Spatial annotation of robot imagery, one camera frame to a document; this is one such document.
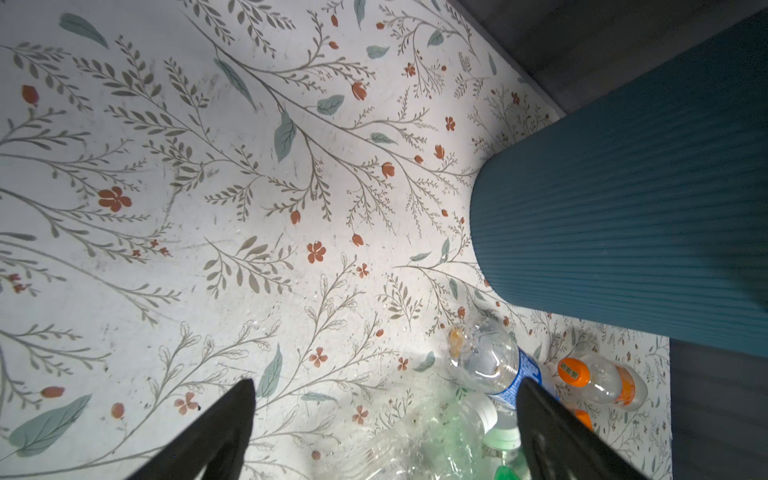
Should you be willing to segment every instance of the white floral surface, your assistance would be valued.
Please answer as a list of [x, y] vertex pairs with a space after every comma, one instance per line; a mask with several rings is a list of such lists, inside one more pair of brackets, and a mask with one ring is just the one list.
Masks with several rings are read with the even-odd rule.
[[312, 478], [456, 389], [433, 359], [476, 315], [548, 365], [632, 365], [643, 407], [590, 413], [671, 478], [668, 340], [509, 305], [475, 263], [476, 172], [556, 116], [450, 4], [4, 0], [0, 22], [0, 478], [124, 477], [243, 377], [243, 477]]

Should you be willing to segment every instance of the green bottle cap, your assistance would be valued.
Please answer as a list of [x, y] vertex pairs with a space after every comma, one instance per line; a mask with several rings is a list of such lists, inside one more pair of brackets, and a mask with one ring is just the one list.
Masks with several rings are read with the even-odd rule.
[[496, 474], [493, 475], [493, 480], [520, 480], [520, 477], [514, 470], [507, 465], [502, 465], [496, 469]]

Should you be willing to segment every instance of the plastic bottle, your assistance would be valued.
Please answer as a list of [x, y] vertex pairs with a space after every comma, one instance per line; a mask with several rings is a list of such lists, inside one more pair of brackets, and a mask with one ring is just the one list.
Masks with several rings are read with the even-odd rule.
[[327, 480], [473, 480], [482, 437], [496, 423], [491, 400], [479, 393], [427, 402], [391, 429], [352, 447], [323, 476]]
[[484, 471], [478, 480], [530, 480], [515, 414], [498, 414], [498, 421], [482, 439]]
[[488, 393], [511, 409], [517, 408], [518, 389], [531, 377], [557, 398], [549, 372], [523, 352], [493, 319], [480, 318], [449, 333], [450, 363], [467, 387]]
[[639, 409], [648, 396], [645, 382], [632, 367], [612, 362], [597, 353], [579, 359], [564, 358], [558, 364], [558, 375], [589, 403], [633, 411]]

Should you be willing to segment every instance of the orange bottle cap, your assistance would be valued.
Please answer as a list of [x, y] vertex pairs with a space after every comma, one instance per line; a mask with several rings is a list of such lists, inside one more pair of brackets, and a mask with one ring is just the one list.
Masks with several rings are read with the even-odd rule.
[[584, 426], [590, 430], [590, 432], [594, 432], [594, 429], [592, 428], [592, 419], [589, 418], [588, 413], [586, 413], [584, 410], [579, 410], [579, 409], [573, 409], [571, 410], [571, 413], [573, 413], [574, 417], [579, 419], [579, 421], [583, 423]]
[[589, 367], [581, 360], [571, 357], [566, 357], [560, 361], [558, 375], [568, 385], [582, 387], [589, 383]]

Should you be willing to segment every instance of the table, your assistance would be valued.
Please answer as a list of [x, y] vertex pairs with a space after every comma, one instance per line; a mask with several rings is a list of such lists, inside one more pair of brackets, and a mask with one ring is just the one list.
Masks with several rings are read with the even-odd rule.
[[548, 365], [631, 364], [638, 412], [586, 408], [671, 478], [668, 340], [509, 305], [475, 263], [475, 173], [557, 115], [450, 4], [2, 9], [0, 478], [125, 476], [243, 377], [243, 477], [315, 477], [455, 389], [435, 362], [479, 314]]

